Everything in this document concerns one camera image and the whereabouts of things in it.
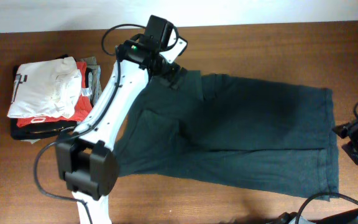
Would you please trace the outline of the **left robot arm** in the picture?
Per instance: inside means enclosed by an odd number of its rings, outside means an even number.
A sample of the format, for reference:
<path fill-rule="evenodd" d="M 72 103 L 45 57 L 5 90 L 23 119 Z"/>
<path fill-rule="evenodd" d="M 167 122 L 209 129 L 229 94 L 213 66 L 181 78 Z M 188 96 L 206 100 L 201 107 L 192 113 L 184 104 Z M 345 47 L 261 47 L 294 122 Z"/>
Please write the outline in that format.
<path fill-rule="evenodd" d="M 73 134 L 61 134 L 55 146 L 59 177 L 78 206 L 80 223 L 110 223 L 109 193 L 118 178 L 114 143 L 130 107 L 147 86 L 156 67 L 171 67 L 186 49 L 177 37 L 165 51 L 133 40 L 116 47 L 116 62 L 100 99 Z"/>

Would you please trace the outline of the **dark green t-shirt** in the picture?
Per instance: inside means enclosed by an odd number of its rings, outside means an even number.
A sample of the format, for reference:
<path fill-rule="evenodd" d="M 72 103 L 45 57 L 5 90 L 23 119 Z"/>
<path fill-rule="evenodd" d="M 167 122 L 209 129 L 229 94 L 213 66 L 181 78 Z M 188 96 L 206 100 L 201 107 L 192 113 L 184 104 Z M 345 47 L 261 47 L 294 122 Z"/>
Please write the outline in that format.
<path fill-rule="evenodd" d="M 114 146 L 120 176 L 158 174 L 307 198 L 339 190 L 327 88 L 189 71 L 151 79 Z"/>

